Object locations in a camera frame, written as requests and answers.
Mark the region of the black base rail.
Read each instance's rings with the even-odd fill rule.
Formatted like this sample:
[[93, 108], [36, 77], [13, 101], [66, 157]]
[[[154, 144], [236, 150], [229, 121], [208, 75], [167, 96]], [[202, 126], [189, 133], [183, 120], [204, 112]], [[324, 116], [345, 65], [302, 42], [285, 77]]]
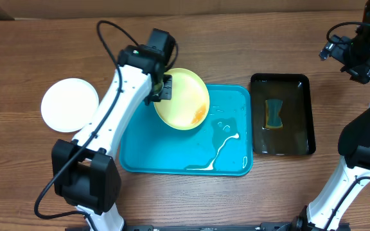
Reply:
[[291, 222], [264, 222], [260, 225], [226, 225], [226, 226], [168, 226], [125, 225], [122, 231], [289, 231], [293, 230]]

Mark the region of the yellow-green plate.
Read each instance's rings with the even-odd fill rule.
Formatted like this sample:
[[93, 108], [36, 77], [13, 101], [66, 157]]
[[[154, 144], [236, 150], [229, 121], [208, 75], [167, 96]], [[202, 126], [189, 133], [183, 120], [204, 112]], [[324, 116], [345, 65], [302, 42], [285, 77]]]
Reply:
[[158, 116], [177, 130], [191, 130], [207, 117], [210, 97], [206, 84], [194, 72], [174, 68], [167, 72], [172, 77], [172, 98], [154, 104]]

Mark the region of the white plate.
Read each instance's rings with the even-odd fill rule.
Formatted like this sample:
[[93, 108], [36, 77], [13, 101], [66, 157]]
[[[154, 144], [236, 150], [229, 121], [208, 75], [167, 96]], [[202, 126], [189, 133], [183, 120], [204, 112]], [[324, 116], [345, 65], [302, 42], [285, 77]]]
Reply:
[[70, 133], [82, 129], [93, 117], [98, 105], [98, 93], [89, 82], [67, 78], [46, 91], [40, 112], [51, 129]]

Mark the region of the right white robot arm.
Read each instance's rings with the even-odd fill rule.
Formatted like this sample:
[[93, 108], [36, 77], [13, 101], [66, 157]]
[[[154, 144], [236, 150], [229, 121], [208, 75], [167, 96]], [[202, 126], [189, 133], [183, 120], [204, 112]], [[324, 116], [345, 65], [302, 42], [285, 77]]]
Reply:
[[[321, 60], [332, 57], [342, 63], [351, 80], [370, 81], [370, 0], [363, 19], [356, 22], [354, 38], [326, 34]], [[369, 108], [346, 125], [338, 142], [340, 161], [320, 194], [305, 206], [300, 215], [281, 230], [349, 230], [341, 224], [345, 211], [370, 182], [370, 103]]]

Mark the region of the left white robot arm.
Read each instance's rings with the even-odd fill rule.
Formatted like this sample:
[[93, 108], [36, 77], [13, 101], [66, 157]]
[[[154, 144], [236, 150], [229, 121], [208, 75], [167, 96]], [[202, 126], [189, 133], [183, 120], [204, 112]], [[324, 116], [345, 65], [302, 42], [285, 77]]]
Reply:
[[46, 188], [75, 206], [86, 230], [123, 230], [116, 199], [121, 188], [115, 158], [136, 108], [172, 97], [172, 68], [178, 45], [167, 32], [153, 29], [146, 44], [129, 45], [113, 56], [114, 79], [94, 117], [72, 141], [58, 140], [51, 151], [53, 179]]

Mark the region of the teal plastic tray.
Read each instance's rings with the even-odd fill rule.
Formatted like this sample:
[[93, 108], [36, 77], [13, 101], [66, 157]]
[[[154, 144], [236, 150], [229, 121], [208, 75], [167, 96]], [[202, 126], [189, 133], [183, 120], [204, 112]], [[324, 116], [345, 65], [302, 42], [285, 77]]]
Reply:
[[239, 85], [208, 85], [201, 125], [176, 130], [140, 104], [121, 139], [119, 162], [136, 173], [243, 176], [253, 165], [251, 97]]

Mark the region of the green yellow sponge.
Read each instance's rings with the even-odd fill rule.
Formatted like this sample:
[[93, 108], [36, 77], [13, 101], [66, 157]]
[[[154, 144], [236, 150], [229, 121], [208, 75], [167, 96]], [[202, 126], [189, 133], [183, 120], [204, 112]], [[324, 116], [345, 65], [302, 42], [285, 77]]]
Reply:
[[268, 129], [279, 129], [283, 127], [280, 112], [283, 101], [280, 99], [268, 99], [265, 101], [265, 127]]

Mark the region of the black water tray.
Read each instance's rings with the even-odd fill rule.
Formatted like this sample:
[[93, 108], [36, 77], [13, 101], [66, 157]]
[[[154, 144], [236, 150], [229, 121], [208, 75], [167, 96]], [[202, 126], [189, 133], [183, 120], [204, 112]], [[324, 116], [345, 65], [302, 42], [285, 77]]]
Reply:
[[[311, 155], [316, 151], [310, 82], [303, 74], [256, 73], [250, 82], [252, 141], [257, 154]], [[265, 101], [280, 99], [283, 127], [265, 127]]]

